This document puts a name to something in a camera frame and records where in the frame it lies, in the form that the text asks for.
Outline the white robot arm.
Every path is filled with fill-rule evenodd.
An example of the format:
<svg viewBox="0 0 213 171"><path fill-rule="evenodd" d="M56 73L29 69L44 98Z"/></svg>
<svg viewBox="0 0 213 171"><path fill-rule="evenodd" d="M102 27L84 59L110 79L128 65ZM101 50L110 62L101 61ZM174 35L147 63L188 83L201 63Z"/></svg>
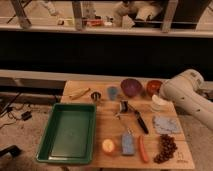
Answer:
<svg viewBox="0 0 213 171"><path fill-rule="evenodd" d="M213 131L213 102L197 93L204 83L203 76L187 69L162 83L159 95L194 116Z"/></svg>

